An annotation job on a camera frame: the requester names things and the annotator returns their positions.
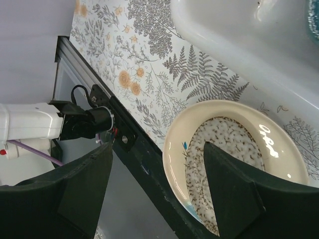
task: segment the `wall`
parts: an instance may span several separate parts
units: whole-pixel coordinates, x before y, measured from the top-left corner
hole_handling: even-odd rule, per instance
[[[58,35],[69,35],[75,0],[0,4],[0,103],[52,99]]]
[[[78,0],[70,41],[159,148],[186,107],[239,101],[287,131],[319,187],[319,130],[182,39],[169,7],[170,0]]]

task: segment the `white wall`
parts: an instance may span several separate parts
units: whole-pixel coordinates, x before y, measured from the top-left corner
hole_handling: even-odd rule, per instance
[[[0,103],[52,99],[57,36],[69,36],[75,0],[0,0]]]

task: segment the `orange flower print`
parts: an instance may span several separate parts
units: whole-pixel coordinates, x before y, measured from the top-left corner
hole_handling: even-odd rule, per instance
[[[131,77],[127,71],[121,71],[119,74],[119,83],[123,88],[128,88],[131,84]]]
[[[134,36],[131,36],[130,40],[131,40],[131,43],[137,43],[138,38],[134,35]]]
[[[86,5],[81,5],[80,13],[82,17],[86,17],[88,14],[88,10],[86,8]]]
[[[116,16],[122,15],[122,12],[123,12],[123,8],[121,7],[121,5],[119,5],[117,8],[115,8]]]
[[[111,38],[111,35],[110,35],[110,33],[108,33],[108,34],[106,35],[106,40],[109,41],[110,38]]]
[[[133,93],[134,95],[138,96],[138,95],[140,94],[140,92],[141,92],[141,87],[140,87],[140,85],[139,85],[138,83],[136,83],[136,82],[133,82],[133,83],[131,84],[131,91],[132,91],[132,93]]]
[[[130,26],[126,24],[126,26],[123,26],[124,27],[124,30],[122,32],[125,32],[125,33],[129,33],[130,32]]]
[[[136,70],[136,74],[137,74],[137,76],[142,77],[144,75],[144,69],[142,67],[139,67]]]
[[[79,12],[80,12],[80,7],[81,7],[80,0],[76,0],[76,1],[75,1],[75,9],[74,9],[74,13],[75,13],[75,14],[79,14]]]

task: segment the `red component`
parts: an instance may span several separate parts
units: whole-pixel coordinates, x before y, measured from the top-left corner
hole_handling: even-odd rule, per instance
[[[0,150],[0,155],[6,155],[6,150],[5,149]]]

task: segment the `speckled plate center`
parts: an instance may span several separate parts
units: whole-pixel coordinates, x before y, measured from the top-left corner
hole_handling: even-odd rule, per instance
[[[186,154],[186,183],[192,205],[207,229],[219,235],[214,207],[204,166],[204,145],[211,142],[219,148],[260,170],[265,170],[261,152],[251,134],[239,122],[215,117],[195,132]]]

